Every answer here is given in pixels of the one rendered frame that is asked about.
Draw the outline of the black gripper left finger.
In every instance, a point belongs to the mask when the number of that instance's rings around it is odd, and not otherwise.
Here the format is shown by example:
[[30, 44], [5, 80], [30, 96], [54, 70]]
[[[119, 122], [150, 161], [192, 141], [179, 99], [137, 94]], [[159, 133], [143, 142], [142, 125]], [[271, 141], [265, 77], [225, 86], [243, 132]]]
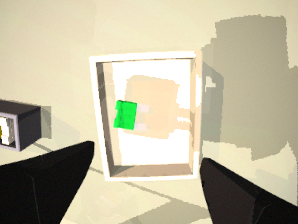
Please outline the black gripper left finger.
[[0, 165], [0, 224], [60, 224], [89, 171], [94, 141]]

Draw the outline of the green fuse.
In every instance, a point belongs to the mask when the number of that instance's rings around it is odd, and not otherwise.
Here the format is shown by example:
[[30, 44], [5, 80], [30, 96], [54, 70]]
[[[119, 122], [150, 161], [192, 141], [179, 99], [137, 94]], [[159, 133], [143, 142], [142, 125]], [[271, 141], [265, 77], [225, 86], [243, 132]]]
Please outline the green fuse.
[[148, 104], [138, 104], [134, 101], [117, 100], [117, 116], [114, 119], [113, 128], [138, 129], [145, 131], [146, 124], [136, 123], [136, 112], [149, 112]]

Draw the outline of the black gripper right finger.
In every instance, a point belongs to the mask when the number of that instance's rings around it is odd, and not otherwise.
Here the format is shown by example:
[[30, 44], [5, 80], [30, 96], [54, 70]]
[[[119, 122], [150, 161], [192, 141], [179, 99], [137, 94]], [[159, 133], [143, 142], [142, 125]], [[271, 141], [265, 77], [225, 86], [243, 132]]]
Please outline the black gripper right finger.
[[298, 224], [298, 206], [204, 157], [202, 192], [213, 224]]

